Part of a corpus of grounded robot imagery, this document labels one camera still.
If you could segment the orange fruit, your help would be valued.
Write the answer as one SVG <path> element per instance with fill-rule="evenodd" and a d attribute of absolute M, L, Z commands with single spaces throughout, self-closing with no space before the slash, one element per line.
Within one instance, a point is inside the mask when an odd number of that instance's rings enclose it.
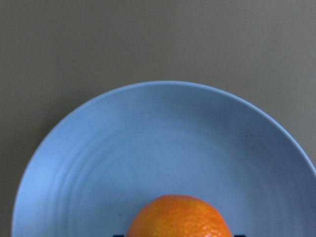
<path fill-rule="evenodd" d="M 231 237 L 221 214 L 207 202 L 185 195 L 160 196 L 132 220 L 127 237 Z"/>

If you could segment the light blue plate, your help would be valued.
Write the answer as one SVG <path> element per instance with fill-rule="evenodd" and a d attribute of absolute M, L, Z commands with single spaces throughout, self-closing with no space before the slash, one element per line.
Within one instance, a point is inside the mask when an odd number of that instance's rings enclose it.
<path fill-rule="evenodd" d="M 316 170 L 269 115 L 181 81 L 121 87 L 61 120 L 33 154 L 14 237 L 112 237 L 165 194 L 213 205 L 233 235 L 313 237 Z"/>

